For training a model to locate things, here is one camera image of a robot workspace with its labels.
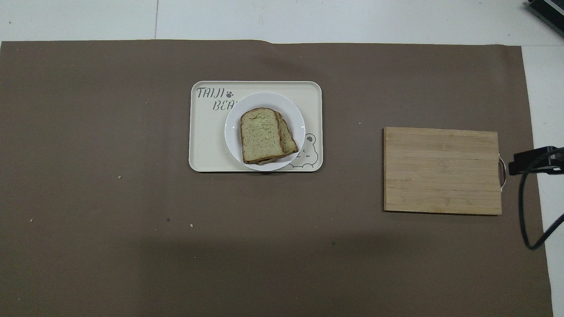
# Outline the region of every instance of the plate of bread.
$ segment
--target plate of bread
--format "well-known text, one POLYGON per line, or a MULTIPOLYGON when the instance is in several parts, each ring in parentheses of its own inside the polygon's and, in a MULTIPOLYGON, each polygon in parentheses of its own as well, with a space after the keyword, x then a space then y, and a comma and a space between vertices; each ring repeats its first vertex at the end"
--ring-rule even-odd
POLYGON ((302 113, 290 99, 277 93, 265 91, 242 98, 225 121, 225 142, 231 155, 259 171, 290 164, 305 136, 302 113))

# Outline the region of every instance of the wooden cutting board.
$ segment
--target wooden cutting board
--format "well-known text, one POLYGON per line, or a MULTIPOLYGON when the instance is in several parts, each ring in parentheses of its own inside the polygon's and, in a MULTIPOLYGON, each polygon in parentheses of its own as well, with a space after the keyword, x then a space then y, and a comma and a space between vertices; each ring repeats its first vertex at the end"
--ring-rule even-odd
POLYGON ((497 132, 384 128, 384 209, 501 214, 497 132))

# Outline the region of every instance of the white table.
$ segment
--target white table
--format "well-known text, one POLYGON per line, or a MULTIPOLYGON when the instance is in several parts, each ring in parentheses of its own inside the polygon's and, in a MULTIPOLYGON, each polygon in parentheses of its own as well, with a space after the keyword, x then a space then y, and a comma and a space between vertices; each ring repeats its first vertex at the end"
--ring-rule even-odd
MULTIPOLYGON (((564 146, 564 38, 524 1, 0 0, 0 41, 153 38, 520 45, 535 147, 564 146)), ((564 212, 564 177, 540 175, 539 190, 547 228, 564 212)), ((546 250, 564 316, 564 228, 546 250)))

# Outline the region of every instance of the tray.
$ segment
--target tray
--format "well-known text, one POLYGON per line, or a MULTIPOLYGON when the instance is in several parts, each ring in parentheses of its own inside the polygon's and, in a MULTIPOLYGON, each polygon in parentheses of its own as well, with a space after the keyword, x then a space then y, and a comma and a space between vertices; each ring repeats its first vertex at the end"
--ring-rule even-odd
POLYGON ((257 172, 239 163, 225 143, 227 114, 243 97, 271 91, 299 108, 306 140, 295 160, 277 172, 312 172, 323 164, 321 88, 312 81, 200 81, 192 87, 188 162, 199 172, 257 172))

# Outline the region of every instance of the black cable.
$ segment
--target black cable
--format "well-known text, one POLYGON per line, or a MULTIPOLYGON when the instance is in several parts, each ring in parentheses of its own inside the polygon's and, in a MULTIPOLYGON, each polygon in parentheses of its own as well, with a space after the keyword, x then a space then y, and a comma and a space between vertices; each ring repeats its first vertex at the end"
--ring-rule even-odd
POLYGON ((539 241, 537 241, 534 245, 531 245, 529 243, 527 237, 527 231, 525 229, 525 215, 523 213, 523 191, 525 190, 525 180, 527 179, 527 175, 529 175, 532 172, 532 170, 540 161, 557 153, 564 153, 564 147, 554 149, 547 153, 543 153, 542 155, 534 159, 523 171, 523 175, 521 176, 521 182, 519 183, 519 224, 521 226, 521 235, 523 236, 523 242, 525 242, 527 248, 531 250, 538 249, 544 243, 544 241, 548 239, 548 237, 552 234, 552 232, 554 232, 554 230, 556 230, 556 228, 558 228, 558 226, 560 226, 562 222, 564 222, 564 214, 562 214, 560 217, 558 217, 558 219, 556 219, 556 221, 554 221, 550 225, 550 227, 548 227, 546 232, 544 232, 543 235, 540 236, 539 241))

